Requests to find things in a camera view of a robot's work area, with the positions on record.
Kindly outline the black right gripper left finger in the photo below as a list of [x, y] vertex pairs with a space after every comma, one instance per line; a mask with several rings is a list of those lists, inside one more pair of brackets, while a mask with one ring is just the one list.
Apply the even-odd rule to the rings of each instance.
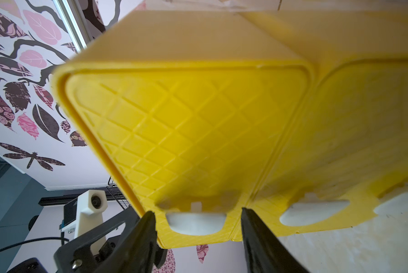
[[96, 273], [150, 273], [157, 244], [156, 217], [148, 211], [134, 227], [128, 223], [128, 211], [116, 215], [101, 225], [109, 232], [125, 224], [113, 253], [95, 270]]

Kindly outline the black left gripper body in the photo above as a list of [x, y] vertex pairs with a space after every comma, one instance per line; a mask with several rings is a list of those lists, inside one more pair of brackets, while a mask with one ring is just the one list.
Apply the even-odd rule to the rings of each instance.
[[[109, 258], [117, 247], [118, 238], [109, 238], [106, 243], [100, 248], [99, 254], [94, 256], [96, 265], [101, 265]], [[156, 245], [155, 265], [152, 268], [152, 273], [167, 273], [168, 272], [168, 250], [161, 249]], [[41, 265], [37, 258], [29, 258], [8, 271], [9, 273], [46, 273], [46, 269]]]

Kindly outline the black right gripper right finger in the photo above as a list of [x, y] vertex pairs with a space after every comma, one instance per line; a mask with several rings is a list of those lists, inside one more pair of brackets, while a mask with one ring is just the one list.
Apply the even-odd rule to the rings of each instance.
[[307, 272], [252, 209], [242, 209], [241, 226], [249, 273]]

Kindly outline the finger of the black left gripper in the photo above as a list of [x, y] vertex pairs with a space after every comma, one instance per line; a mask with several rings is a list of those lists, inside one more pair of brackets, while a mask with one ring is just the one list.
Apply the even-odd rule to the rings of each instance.
[[[129, 207], [80, 237], [61, 246], [54, 254], [57, 271], [59, 273], [100, 273], [103, 266], [112, 269], [113, 267], [107, 264], [108, 259], [114, 256], [116, 250], [120, 249], [125, 237], [131, 234], [139, 220], [140, 217], [134, 209]], [[93, 254], [91, 248], [95, 243], [121, 225], [124, 226], [122, 234], [117, 235], [112, 240], [115, 244], [114, 247], [107, 247], [109, 251], [107, 256], [99, 258], [98, 254]]]

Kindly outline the yellow top drawer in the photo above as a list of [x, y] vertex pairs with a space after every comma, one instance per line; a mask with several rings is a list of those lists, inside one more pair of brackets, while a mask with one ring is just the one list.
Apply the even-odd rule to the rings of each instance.
[[158, 241], [239, 242], [247, 206], [311, 87], [304, 61], [67, 63], [56, 99]]

